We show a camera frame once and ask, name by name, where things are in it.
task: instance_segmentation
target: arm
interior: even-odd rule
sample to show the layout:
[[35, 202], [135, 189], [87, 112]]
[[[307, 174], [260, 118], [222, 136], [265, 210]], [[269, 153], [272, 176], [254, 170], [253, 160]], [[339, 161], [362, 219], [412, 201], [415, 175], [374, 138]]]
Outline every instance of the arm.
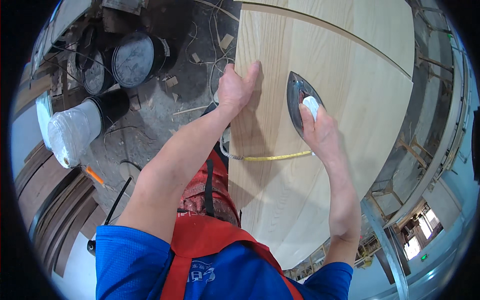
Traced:
[[171, 243], [181, 195], [225, 128], [250, 100], [259, 66], [258, 61], [253, 63], [244, 79], [233, 64], [225, 67], [218, 85], [218, 107], [183, 126], [143, 168], [117, 225]]
[[330, 180], [330, 249], [324, 265], [345, 262], [353, 267], [360, 240], [361, 210], [353, 187], [348, 161], [340, 145], [340, 133], [335, 119], [320, 105], [317, 121], [300, 104], [305, 142], [320, 158]]

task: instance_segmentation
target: paint bucket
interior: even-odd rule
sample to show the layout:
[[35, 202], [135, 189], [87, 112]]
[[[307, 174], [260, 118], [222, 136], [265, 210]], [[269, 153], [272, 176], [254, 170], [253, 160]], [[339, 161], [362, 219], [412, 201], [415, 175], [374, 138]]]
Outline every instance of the paint bucket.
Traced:
[[89, 69], [82, 71], [84, 87], [89, 94], [103, 93], [115, 83], [111, 70], [112, 54], [113, 50], [105, 52], [96, 50], [95, 62]]
[[130, 100], [118, 89], [85, 100], [69, 110], [57, 112], [48, 122], [48, 140], [55, 158], [64, 168], [80, 163], [90, 143], [123, 117]]
[[101, 119], [100, 135], [105, 134], [130, 109], [130, 99], [128, 94], [122, 89], [87, 97], [85, 101], [94, 102], [98, 108]]
[[176, 50], [165, 39], [134, 32], [125, 36], [112, 57], [112, 73], [123, 87], [131, 88], [168, 71], [177, 60]]

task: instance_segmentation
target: left hand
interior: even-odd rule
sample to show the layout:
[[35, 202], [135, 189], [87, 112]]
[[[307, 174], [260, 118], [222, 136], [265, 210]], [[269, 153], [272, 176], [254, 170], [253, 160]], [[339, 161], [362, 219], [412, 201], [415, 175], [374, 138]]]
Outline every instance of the left hand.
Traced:
[[233, 107], [238, 113], [250, 101], [260, 70], [260, 61], [250, 65], [245, 78], [238, 76], [234, 67], [232, 63], [225, 66], [225, 72], [218, 82], [218, 102], [219, 106]]

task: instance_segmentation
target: blue t-shirt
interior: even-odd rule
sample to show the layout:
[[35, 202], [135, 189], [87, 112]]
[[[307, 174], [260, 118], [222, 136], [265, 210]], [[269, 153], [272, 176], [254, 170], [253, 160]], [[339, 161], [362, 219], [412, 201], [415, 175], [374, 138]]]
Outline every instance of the blue t-shirt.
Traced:
[[[122, 226], [99, 226], [96, 234], [96, 298], [160, 298], [174, 257], [170, 245]], [[353, 269], [331, 263], [303, 284], [308, 299], [347, 299]], [[235, 242], [220, 253], [192, 260], [185, 299], [292, 299], [282, 277], [253, 250]]]

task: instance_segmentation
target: yellow power cord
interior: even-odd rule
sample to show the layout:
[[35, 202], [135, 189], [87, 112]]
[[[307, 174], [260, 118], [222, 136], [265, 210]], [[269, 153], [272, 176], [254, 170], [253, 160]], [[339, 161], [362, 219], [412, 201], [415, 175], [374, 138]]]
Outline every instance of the yellow power cord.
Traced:
[[237, 156], [228, 153], [225, 148], [223, 147], [223, 136], [220, 137], [220, 150], [222, 151], [223, 155], [230, 159], [236, 159], [236, 160], [246, 160], [246, 161], [267, 161], [267, 160], [277, 160], [277, 159], [286, 159], [286, 158], [291, 158], [291, 157], [297, 157], [297, 156], [303, 156], [303, 155], [314, 155], [312, 150], [308, 151], [303, 151], [303, 152], [298, 152], [295, 154], [287, 154], [287, 155], [279, 155], [279, 156], [267, 156], [267, 157], [243, 157], [243, 156]]
[[266, 160], [277, 160], [277, 159], [286, 159], [291, 157], [303, 156], [307, 154], [312, 154], [311, 150], [298, 152], [295, 154], [288, 154], [288, 155], [279, 155], [279, 156], [267, 156], [267, 157], [244, 157], [243, 160], [248, 161], [266, 161]]

